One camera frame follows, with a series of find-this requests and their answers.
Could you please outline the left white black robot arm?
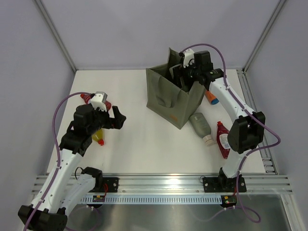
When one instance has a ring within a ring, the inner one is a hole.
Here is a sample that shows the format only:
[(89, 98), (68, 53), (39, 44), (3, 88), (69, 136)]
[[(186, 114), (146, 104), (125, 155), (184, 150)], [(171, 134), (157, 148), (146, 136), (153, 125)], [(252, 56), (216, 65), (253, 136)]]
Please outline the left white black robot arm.
[(101, 170), (86, 167), (70, 190), (67, 183), (92, 143), (92, 136), (102, 128), (121, 129), (126, 120), (117, 106), (108, 111), (95, 109), (90, 104), (76, 108), (73, 120), (60, 143), (56, 144), (57, 160), (40, 192), (30, 205), (22, 205), (18, 217), (25, 230), (63, 231), (74, 207), (88, 192), (104, 189)]

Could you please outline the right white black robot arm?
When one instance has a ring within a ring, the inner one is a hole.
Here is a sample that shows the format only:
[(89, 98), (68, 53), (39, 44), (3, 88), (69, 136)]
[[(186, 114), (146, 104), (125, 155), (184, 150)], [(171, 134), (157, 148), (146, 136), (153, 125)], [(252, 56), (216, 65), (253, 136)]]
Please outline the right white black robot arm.
[(227, 135), (229, 156), (218, 176), (203, 178), (205, 192), (245, 192), (241, 170), (249, 151), (263, 141), (265, 115), (255, 112), (233, 91), (225, 71), (214, 69), (209, 51), (186, 48), (179, 53), (180, 63), (170, 72), (175, 79), (198, 82), (214, 94), (228, 113), (232, 127)]

